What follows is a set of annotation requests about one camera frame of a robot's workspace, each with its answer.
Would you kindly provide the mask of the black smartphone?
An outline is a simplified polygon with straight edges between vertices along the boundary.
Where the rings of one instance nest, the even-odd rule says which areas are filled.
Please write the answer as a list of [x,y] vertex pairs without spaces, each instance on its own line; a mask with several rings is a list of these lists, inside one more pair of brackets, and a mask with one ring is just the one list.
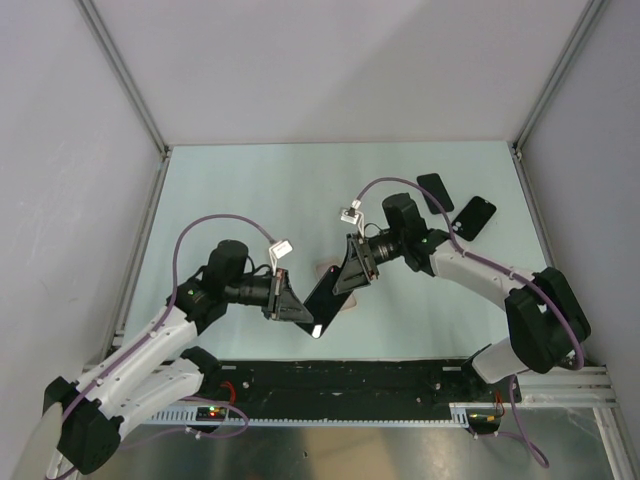
[[313,339],[319,339],[341,312],[340,308],[350,294],[334,295],[332,289],[340,273],[340,267],[330,270],[318,281],[313,291],[304,301],[305,307],[314,317],[313,324],[299,324],[299,327]]

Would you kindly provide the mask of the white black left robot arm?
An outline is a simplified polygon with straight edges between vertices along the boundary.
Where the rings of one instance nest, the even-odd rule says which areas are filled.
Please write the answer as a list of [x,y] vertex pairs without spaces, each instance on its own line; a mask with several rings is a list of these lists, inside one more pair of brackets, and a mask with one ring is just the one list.
[[54,379],[43,407],[62,409],[55,452],[70,467],[60,476],[98,470],[144,420],[178,400],[220,391],[218,360],[192,343],[229,305],[257,307],[268,320],[312,322],[288,271],[277,265],[292,249],[287,240],[273,242],[268,268],[259,274],[246,267],[244,243],[221,241],[205,265],[174,284],[165,306],[129,343],[73,381]]

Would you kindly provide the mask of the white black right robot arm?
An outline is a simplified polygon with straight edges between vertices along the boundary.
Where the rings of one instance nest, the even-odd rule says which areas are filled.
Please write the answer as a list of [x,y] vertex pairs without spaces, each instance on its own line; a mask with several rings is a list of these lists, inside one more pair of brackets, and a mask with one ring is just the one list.
[[334,294],[368,286],[382,264],[403,258],[414,272],[452,281],[488,300],[507,317],[508,335],[472,355],[462,376],[464,393],[486,400],[498,381],[530,370],[545,374],[569,354],[584,362],[581,344],[591,327],[564,274],[552,267],[541,272],[520,269],[474,253],[453,233],[427,226],[417,204],[406,193],[387,197],[383,211],[387,228],[364,234],[360,200],[342,209],[343,222],[357,231],[347,237]]

